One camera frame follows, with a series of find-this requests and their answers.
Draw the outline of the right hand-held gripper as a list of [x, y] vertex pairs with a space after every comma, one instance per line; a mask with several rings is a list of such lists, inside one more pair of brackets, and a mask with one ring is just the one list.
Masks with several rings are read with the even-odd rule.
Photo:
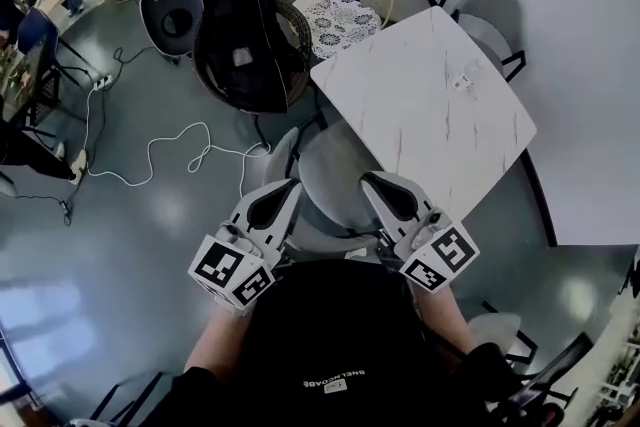
[[[376, 225], [400, 238], [393, 248], [402, 262], [399, 272], [423, 290], [446, 288], [480, 255], [461, 223], [441, 209], [430, 211], [432, 201], [414, 181], [372, 171], [361, 176], [360, 190]], [[410, 228], [414, 221], [419, 222]]]

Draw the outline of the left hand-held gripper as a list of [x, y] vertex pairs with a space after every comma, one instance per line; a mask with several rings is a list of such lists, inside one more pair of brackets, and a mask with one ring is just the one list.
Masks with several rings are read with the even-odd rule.
[[298, 216], [300, 181], [275, 181], [248, 194], [215, 235], [203, 239], [188, 274], [224, 307], [244, 314], [275, 284], [273, 268]]

